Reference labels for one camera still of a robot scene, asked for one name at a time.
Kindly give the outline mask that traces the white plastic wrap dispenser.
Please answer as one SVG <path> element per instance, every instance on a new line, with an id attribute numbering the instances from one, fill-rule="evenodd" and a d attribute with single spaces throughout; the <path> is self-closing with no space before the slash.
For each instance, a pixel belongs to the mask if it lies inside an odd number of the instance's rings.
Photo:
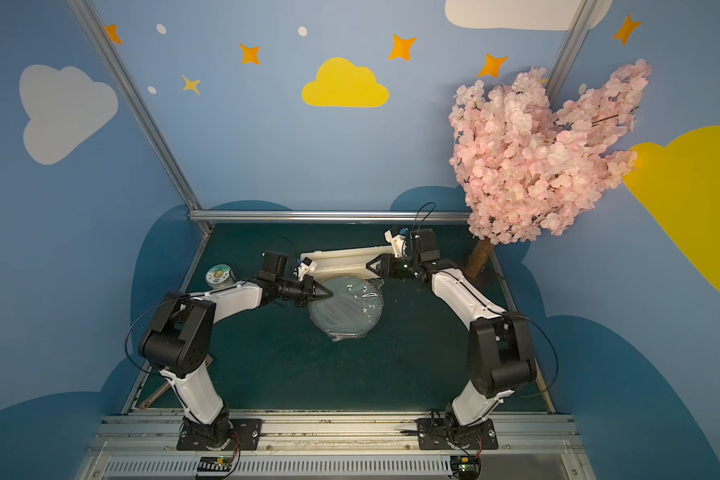
<path id="1" fill-rule="evenodd" d="M 382 254 L 392 254 L 390 245 L 332 250 L 313 251 L 300 255 L 300 259 L 309 258 L 316 264 L 311 275 L 318 281 L 336 277 L 356 277 L 360 279 L 377 279 L 378 275 L 366 268 L 366 264 Z"/>

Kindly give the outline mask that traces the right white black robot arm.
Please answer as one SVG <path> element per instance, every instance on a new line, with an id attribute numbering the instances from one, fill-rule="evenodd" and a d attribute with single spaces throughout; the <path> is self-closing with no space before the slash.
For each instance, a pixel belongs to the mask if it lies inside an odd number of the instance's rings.
<path id="1" fill-rule="evenodd" d="M 504 399 L 536 381 L 529 319 L 490 301 L 451 260 L 416 262 L 380 254 L 365 268 L 378 278 L 416 278 L 429 284 L 468 331 L 469 381 L 447 406 L 444 420 L 450 441 L 477 434 Z"/>

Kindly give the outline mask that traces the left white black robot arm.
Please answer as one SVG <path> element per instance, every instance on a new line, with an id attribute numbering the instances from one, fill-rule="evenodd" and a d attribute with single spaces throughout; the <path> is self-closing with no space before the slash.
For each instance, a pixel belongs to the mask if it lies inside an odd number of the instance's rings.
<path id="1" fill-rule="evenodd" d="M 183 407 L 177 448 L 224 451 L 236 449 L 241 443 L 233 433 L 228 407 L 216 392 L 206 365 L 217 322 L 279 299 L 304 307 L 332 297 L 333 292 L 311 276 L 301 281 L 239 281 L 199 294 L 167 293 L 155 308 L 138 353 L 166 379 Z"/>

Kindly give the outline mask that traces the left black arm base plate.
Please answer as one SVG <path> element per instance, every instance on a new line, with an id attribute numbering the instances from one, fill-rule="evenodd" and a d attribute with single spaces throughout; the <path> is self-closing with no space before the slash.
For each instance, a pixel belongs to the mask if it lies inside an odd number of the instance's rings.
<path id="1" fill-rule="evenodd" d="M 209 425 L 186 418 L 176 444 L 178 451 L 254 451 L 258 447 L 261 419 L 228 419 L 220 417 Z"/>

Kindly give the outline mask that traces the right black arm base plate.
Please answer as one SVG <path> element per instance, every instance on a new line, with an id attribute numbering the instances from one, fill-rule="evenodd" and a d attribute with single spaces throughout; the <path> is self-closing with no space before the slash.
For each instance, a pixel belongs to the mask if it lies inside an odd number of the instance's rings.
<path id="1" fill-rule="evenodd" d="M 418 418 L 415 424 L 421 450 L 477 451 L 499 448 L 497 432 L 491 419 L 471 426 L 460 426 L 449 417 L 425 417 Z"/>

